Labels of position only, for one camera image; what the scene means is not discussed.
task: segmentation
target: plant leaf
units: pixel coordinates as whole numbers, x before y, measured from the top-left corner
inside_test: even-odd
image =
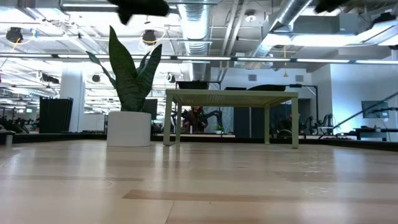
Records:
[[[111,61],[112,70],[116,75],[129,74],[133,78],[137,78],[137,70],[128,49],[120,43],[114,29],[110,26],[109,32],[109,60]]]
[[[147,62],[147,57],[149,54],[150,54],[150,52],[145,54],[145,56],[142,58],[141,63],[139,64],[138,73],[141,73],[142,69],[144,69],[146,62]]]
[[[112,78],[112,76],[109,74],[107,69],[102,66],[100,60],[97,57],[95,57],[95,55],[93,53],[88,52],[88,51],[86,51],[86,53],[88,54],[88,58],[91,60],[91,62],[101,66],[102,71],[104,71],[105,75],[108,77],[108,79],[111,82],[113,88],[116,88],[116,81]]]
[[[152,83],[154,82],[154,76],[157,66],[160,63],[162,57],[162,44],[158,45],[152,54],[150,55],[149,61],[146,66],[140,71],[140,74],[136,80],[140,86],[140,92],[147,96],[152,89]]]

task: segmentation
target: exposed ductwork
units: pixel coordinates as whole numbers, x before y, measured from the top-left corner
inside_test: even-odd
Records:
[[[205,40],[208,38],[209,5],[179,4],[178,10],[182,18],[182,35],[188,40]],[[188,55],[208,55],[209,43],[186,42],[185,49]],[[192,80],[205,78],[206,64],[192,64]]]
[[[268,18],[266,25],[263,27],[265,37],[251,54],[252,57],[265,57],[273,45],[267,43],[267,36],[270,31],[287,27],[287,32],[292,30],[294,21],[300,16],[305,8],[312,2],[312,0],[284,0],[280,5],[280,10],[274,19]],[[248,69],[253,69],[255,63],[248,63],[245,65]]]

